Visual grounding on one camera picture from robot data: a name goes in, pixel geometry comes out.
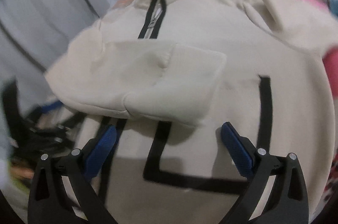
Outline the cream zip jacket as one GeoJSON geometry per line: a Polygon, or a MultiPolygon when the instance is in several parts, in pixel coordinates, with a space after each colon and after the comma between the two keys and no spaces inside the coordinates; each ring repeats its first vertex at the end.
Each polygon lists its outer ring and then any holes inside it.
{"type": "Polygon", "coordinates": [[[230,122],[293,152],[319,205],[335,149],[323,64],[337,19],[300,0],[133,0],[81,31],[45,73],[66,106],[125,119],[106,207],[118,223],[217,223],[244,188],[230,122]]]}

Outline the white curtain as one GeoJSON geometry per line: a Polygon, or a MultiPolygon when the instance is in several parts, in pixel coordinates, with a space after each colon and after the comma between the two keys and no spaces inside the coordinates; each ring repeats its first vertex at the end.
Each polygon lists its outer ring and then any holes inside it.
{"type": "Polygon", "coordinates": [[[44,72],[109,6],[107,0],[1,0],[1,83],[17,81],[21,109],[46,101],[44,72]]]}

